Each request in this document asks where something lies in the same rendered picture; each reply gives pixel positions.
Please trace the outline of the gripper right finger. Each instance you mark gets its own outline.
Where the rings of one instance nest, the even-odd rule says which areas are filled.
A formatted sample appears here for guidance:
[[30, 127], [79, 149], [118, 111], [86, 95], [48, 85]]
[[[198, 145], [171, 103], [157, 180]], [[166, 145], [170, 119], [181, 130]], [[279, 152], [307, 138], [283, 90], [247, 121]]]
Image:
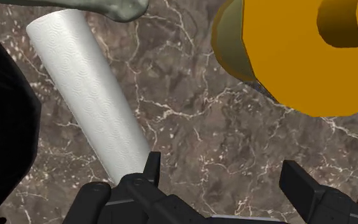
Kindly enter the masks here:
[[306, 224], [358, 224], [358, 203], [319, 184], [293, 160], [284, 160], [279, 187]]

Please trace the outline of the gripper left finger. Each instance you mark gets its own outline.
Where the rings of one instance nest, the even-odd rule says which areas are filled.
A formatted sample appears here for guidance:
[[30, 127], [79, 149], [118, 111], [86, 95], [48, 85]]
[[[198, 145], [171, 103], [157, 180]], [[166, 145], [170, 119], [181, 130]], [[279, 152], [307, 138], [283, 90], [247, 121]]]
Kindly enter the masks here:
[[[161, 153], [152, 151], [142, 173], [127, 174], [116, 187], [147, 214], [147, 224], [211, 224], [176, 195], [158, 189]], [[62, 224], [98, 224], [103, 207], [111, 198], [112, 188], [106, 182], [90, 182], [77, 193]]]

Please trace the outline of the white paper towel roll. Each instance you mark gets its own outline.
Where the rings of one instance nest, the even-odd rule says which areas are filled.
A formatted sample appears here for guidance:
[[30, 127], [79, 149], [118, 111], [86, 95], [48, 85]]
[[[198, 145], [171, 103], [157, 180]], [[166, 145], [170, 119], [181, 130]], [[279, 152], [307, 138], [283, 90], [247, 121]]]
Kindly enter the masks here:
[[55, 11], [26, 31], [113, 183], [142, 172], [148, 142], [83, 13]]

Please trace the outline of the yellow rounded container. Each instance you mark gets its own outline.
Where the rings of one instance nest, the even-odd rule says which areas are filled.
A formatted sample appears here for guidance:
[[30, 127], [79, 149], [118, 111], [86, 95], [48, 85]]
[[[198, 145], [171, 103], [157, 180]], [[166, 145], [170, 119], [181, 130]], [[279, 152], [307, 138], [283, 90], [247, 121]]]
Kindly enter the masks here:
[[358, 0], [225, 0], [217, 61], [309, 116], [358, 113]]

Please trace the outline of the black angular object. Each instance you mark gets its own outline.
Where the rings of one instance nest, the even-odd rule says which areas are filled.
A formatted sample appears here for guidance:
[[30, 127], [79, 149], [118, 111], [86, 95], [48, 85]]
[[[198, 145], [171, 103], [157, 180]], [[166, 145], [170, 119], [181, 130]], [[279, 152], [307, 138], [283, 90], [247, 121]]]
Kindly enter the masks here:
[[35, 161], [40, 116], [39, 99], [0, 43], [0, 205]]

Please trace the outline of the grey-green rounded object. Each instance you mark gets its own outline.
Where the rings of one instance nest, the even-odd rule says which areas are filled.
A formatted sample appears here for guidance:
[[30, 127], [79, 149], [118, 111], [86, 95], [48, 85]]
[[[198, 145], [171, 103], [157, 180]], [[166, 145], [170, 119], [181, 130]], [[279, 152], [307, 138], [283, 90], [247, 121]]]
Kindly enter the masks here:
[[104, 15], [114, 22], [128, 23], [143, 16], [149, 0], [0, 0], [0, 4], [52, 6]]

